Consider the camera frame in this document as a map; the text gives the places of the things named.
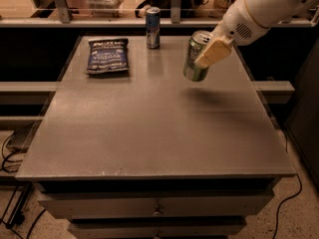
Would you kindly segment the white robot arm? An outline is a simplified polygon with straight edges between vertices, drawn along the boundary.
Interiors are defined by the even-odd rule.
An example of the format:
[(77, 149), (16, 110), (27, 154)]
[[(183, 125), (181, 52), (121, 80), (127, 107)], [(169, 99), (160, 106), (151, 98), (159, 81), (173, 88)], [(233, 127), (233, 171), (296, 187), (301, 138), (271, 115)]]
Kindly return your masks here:
[(207, 68), (264, 36), (278, 22), (305, 12), (319, 0), (236, 0), (211, 32), (211, 39), (195, 64)]

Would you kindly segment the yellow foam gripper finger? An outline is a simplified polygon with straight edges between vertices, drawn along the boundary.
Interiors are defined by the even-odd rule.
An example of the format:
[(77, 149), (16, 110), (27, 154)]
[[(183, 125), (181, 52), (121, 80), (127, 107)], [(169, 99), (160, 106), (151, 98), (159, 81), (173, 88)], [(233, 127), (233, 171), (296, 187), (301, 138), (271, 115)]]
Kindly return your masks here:
[(231, 39), (216, 38), (209, 42), (194, 61), (199, 68), (208, 68), (231, 53)]

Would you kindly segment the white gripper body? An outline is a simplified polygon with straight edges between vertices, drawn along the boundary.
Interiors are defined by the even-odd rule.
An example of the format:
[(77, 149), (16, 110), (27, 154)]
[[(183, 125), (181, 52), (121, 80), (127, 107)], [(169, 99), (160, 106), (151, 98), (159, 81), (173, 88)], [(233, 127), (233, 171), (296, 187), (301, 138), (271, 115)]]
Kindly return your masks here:
[(213, 38), (246, 46), (279, 21), (305, 12), (319, 0), (236, 0), (212, 31)]

